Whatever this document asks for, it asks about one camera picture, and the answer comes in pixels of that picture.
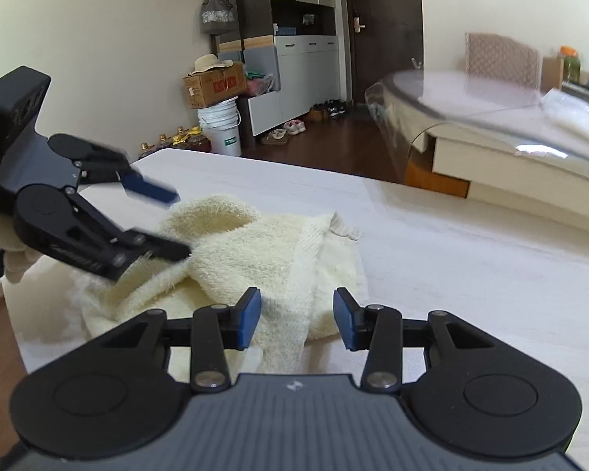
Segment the white gloved left hand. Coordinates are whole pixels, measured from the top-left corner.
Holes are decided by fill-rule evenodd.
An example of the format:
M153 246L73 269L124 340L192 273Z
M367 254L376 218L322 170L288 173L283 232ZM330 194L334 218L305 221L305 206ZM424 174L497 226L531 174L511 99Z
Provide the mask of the white gloved left hand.
M16 284L23 279L27 271L33 267L42 254L27 247L15 234L13 218L0 213L0 250L4 252L3 265L6 279Z

